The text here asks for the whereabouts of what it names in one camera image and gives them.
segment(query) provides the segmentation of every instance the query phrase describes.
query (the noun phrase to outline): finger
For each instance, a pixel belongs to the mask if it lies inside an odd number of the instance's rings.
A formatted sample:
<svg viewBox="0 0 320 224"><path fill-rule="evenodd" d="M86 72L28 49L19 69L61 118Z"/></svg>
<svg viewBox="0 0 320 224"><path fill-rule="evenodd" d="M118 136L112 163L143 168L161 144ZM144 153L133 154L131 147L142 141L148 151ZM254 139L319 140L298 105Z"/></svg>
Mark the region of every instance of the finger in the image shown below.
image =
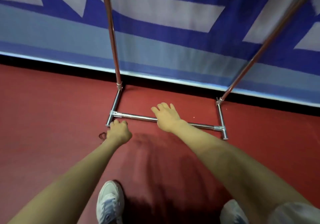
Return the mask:
<svg viewBox="0 0 320 224"><path fill-rule="evenodd" d="M169 108L168 104L166 104L165 102L162 102L161 104L164 108Z"/></svg>
<svg viewBox="0 0 320 224"><path fill-rule="evenodd" d="M151 111L153 111L153 113L155 114L155 116L157 117L157 114L159 112L159 110L156 107L152 107Z"/></svg>
<svg viewBox="0 0 320 224"><path fill-rule="evenodd" d="M163 107L163 105L162 105L162 104L158 104L157 106L158 106L159 111L161 111L161 110L163 110L163 109L164 109L164 107Z"/></svg>
<svg viewBox="0 0 320 224"><path fill-rule="evenodd" d="M170 108L173 109L173 110L176 110L172 103L170 103Z"/></svg>

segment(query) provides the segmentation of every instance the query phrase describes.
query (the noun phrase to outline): person's right hand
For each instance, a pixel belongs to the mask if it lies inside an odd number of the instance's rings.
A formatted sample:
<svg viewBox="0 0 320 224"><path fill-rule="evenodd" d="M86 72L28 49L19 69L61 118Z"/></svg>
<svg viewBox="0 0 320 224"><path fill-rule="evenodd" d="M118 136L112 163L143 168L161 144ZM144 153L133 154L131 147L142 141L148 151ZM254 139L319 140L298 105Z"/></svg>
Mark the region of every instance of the person's right hand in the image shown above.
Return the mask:
<svg viewBox="0 0 320 224"><path fill-rule="evenodd" d="M162 102L158 104L158 108L152 107L151 110L158 119L159 128L163 131L172 132L174 126L182 121L173 104L170 104L169 107L168 104Z"/></svg>

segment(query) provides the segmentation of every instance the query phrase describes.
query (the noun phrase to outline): metal frame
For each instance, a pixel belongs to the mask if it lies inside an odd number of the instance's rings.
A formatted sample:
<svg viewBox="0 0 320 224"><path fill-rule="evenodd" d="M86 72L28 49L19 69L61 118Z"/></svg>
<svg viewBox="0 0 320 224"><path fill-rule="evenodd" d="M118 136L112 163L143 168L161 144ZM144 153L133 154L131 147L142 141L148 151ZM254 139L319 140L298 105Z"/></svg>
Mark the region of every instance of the metal frame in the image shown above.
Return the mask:
<svg viewBox="0 0 320 224"><path fill-rule="evenodd" d="M221 110L222 102L226 99L226 97L233 90L233 88L239 83L239 81L245 76L245 74L249 71L249 69L253 66L253 64L258 61L258 59L265 52L267 47L278 36L278 34L283 29L283 27L292 18L292 16L295 14L295 12L302 6L302 4L305 3L305 1L306 0L294 0L292 2L292 4L290 5L288 11L284 15L284 17L282 18L282 20L280 21L278 26L274 29L274 31L269 35L269 37L266 39L266 41L262 44L262 46L259 49L259 51L254 55L254 57L250 60L250 62L242 69L242 71L240 72L238 77L233 81L233 83L226 90L226 92L223 94L223 96L220 97L219 99L217 98L216 107L217 107L218 118L219 118L221 126L189 123L190 125L192 125L194 127L197 127L199 129L210 129L210 130L214 130L214 131L220 131L222 133L222 139L223 140L227 140L228 139L226 126L224 124L222 110ZM145 116L140 116L140 115L117 112L117 107L118 107L118 103L119 103L120 98L121 98L121 94L122 94L122 91L123 91L123 86L122 86L120 69L119 69L117 45L116 45L116 41L115 41L115 31L114 31L114 25L113 25L113 19L112 19L111 0L104 0L104 4L105 4L105 7L106 7L106 12L107 12L107 16L108 16L109 36L110 36L110 41L111 41L113 60L114 60L114 64L115 64L115 76L116 76L117 88L118 88L118 92L117 92L116 97L114 99L114 102L113 102L113 105L112 105L108 120L106 122L106 126L110 127L110 123L113 121L113 119L115 117L118 117L118 118L130 118L130 119L143 120L143 121L149 121L149 122L157 122L157 118L155 118L155 117L145 117Z"/></svg>

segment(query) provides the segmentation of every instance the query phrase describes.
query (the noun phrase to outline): white sneaker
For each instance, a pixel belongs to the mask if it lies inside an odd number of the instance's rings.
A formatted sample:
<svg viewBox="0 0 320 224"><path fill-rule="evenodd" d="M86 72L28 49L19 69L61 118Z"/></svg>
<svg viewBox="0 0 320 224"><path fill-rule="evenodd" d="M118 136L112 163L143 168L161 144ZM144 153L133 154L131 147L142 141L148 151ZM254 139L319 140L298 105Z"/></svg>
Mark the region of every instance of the white sneaker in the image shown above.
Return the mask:
<svg viewBox="0 0 320 224"><path fill-rule="evenodd" d="M245 213L236 200L229 200L220 213L221 224L249 224Z"/></svg>
<svg viewBox="0 0 320 224"><path fill-rule="evenodd" d="M107 181L100 190L97 201L97 220L99 224L116 221L122 224L122 213L125 208L124 194L120 184Z"/></svg>

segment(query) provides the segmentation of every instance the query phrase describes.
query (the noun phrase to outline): wall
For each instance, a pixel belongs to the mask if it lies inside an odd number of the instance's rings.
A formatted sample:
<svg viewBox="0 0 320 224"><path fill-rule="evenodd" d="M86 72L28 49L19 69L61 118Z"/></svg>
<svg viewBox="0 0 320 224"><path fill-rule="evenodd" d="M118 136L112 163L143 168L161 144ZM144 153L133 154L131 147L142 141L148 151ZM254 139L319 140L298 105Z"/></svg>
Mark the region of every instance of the wall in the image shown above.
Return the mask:
<svg viewBox="0 0 320 224"><path fill-rule="evenodd" d="M112 0L124 74L225 90L292 0ZM236 93L320 107L320 0ZM114 71L102 0L0 0L0 53Z"/></svg>

